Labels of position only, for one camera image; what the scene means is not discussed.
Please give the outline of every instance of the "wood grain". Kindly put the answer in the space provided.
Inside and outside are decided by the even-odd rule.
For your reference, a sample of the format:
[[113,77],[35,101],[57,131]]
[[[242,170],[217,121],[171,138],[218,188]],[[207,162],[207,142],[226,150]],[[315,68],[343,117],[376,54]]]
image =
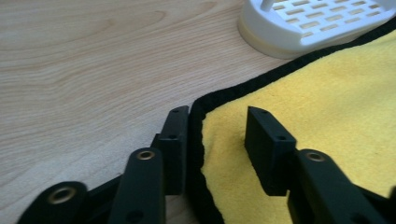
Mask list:
[[[285,61],[238,34],[243,1],[0,1],[0,222],[61,181],[123,172],[167,112]],[[197,223],[185,196],[168,223]]]

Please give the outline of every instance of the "white perforated tray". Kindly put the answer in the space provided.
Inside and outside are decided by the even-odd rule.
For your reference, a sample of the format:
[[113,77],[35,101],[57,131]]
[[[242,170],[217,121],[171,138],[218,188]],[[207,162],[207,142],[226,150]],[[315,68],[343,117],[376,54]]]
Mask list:
[[396,0],[247,0],[239,31],[258,51],[294,58],[350,41],[395,13]]

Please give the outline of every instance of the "wooden table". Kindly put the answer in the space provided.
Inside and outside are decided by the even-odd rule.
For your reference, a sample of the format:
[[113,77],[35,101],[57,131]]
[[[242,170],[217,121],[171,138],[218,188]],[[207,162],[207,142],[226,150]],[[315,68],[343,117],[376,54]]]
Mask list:
[[[243,1],[0,1],[0,222],[42,190],[123,172],[167,112],[285,63],[239,35]],[[185,196],[168,223],[197,223]]]

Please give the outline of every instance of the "white plastic container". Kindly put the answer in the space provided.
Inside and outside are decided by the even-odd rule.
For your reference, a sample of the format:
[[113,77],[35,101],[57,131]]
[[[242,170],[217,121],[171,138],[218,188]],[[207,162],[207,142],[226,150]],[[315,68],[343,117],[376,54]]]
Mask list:
[[247,0],[238,27],[254,49],[292,59],[351,41],[395,14],[396,0]]

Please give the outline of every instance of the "yellow microfiber cloth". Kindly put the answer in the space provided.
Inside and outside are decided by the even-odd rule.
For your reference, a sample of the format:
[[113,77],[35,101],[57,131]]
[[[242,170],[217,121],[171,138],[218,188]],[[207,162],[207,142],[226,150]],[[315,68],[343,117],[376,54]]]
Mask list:
[[228,103],[206,98],[219,106],[202,118],[201,172],[211,198],[198,207],[213,203],[220,216],[211,221],[208,210],[202,222],[291,223],[287,198],[264,193],[244,148],[250,105],[270,111],[298,149],[330,155],[354,184],[389,196],[396,185],[396,31],[366,42]]

